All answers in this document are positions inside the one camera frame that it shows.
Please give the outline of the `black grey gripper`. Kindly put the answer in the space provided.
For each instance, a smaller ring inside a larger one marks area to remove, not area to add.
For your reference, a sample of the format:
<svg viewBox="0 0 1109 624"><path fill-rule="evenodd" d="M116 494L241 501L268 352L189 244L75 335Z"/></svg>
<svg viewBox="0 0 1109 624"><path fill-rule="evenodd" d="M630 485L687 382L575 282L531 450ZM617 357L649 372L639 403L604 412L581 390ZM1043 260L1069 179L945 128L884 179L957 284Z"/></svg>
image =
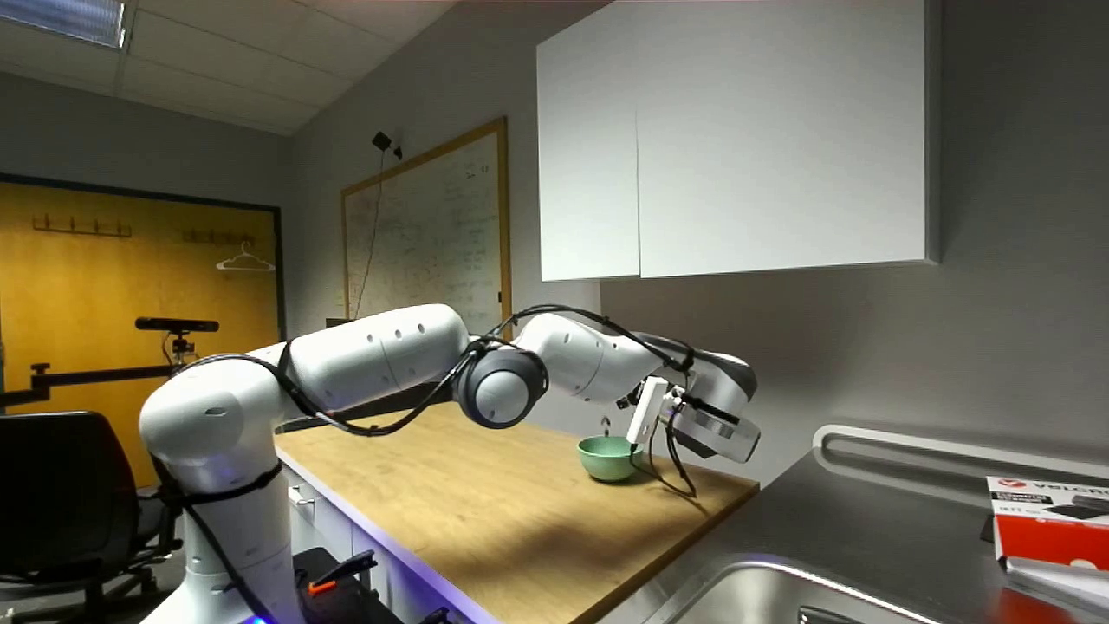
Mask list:
<svg viewBox="0 0 1109 624"><path fill-rule="evenodd" d="M677 437L699 459L744 465L760 446L760 426L744 417L754 389L742 357L697 349L680 382Z"/></svg>

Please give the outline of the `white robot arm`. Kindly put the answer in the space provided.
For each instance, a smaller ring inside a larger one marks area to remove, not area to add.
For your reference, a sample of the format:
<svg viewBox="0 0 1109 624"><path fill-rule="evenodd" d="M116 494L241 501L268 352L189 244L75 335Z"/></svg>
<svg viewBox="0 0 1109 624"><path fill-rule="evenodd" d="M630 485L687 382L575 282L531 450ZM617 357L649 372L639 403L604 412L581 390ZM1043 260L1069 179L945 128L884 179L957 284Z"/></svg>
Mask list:
<svg viewBox="0 0 1109 624"><path fill-rule="evenodd" d="M206 357L140 408L140 433L184 505L184 581L141 624L305 624L289 485L275 446L284 419L354 433L403 390L449 397L488 430L531 417L544 390L630 403L639 424L699 459L751 459L754 372L722 349L623 329L571 306L531 306L476 331L434 303L375 313L248 352Z"/></svg>

